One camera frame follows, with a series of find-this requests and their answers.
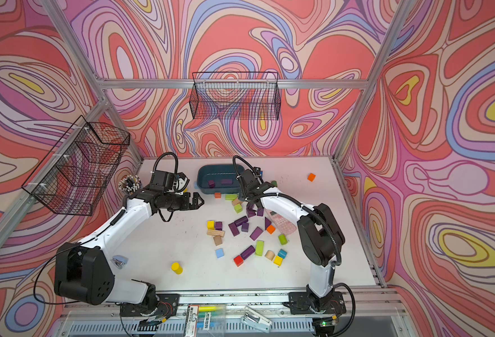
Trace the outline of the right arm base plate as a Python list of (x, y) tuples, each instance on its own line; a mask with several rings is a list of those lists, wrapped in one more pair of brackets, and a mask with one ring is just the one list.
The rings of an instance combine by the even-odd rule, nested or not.
[(286, 305), (293, 315), (336, 315), (347, 312), (343, 294), (331, 291), (319, 298), (311, 292), (289, 292)]

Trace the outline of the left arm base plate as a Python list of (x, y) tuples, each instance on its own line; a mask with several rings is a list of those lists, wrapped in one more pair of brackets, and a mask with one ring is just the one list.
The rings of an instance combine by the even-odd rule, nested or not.
[(177, 314), (180, 295), (178, 293), (158, 293), (142, 303), (121, 303), (120, 316), (124, 317), (174, 317)]

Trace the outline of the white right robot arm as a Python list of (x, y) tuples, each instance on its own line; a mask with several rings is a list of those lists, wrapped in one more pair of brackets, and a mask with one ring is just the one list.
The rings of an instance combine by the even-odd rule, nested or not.
[(258, 208), (273, 211), (295, 223), (303, 253), (311, 262), (311, 274), (302, 296), (312, 310), (319, 313), (329, 306), (334, 295), (335, 268), (342, 263), (344, 234), (329, 206), (302, 203), (262, 181), (253, 170), (236, 173), (240, 199)]

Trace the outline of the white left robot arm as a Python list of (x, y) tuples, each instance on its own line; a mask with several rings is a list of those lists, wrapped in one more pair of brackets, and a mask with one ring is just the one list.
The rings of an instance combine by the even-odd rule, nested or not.
[(117, 278), (113, 255), (153, 215), (201, 208), (204, 199), (197, 192), (186, 192), (188, 183), (183, 173), (157, 171), (147, 186), (126, 196), (120, 210), (101, 227), (77, 243), (63, 244), (56, 255), (55, 294), (93, 306), (126, 303), (139, 306), (145, 315), (153, 312), (158, 306), (155, 286)]

